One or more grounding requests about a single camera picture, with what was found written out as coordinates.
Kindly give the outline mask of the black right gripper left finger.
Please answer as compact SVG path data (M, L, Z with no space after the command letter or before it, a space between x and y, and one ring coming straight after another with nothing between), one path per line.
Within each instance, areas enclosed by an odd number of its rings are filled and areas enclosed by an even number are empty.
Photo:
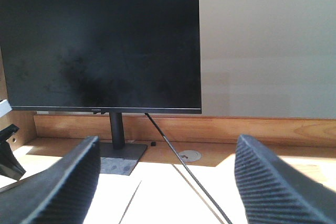
M48 169L2 188L1 223L83 223L99 174L99 139L87 137Z

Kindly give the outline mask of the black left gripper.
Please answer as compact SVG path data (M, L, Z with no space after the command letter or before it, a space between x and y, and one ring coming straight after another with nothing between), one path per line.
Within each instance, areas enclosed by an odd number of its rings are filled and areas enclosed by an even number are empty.
M14 124L1 130L1 175L16 181L20 180L26 171L14 156L7 140L18 130L19 128Z

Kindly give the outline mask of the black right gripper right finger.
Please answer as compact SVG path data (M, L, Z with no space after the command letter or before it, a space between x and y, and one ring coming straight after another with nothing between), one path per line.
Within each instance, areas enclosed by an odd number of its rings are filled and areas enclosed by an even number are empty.
M238 138L234 175L248 223L335 223L335 192L250 135Z

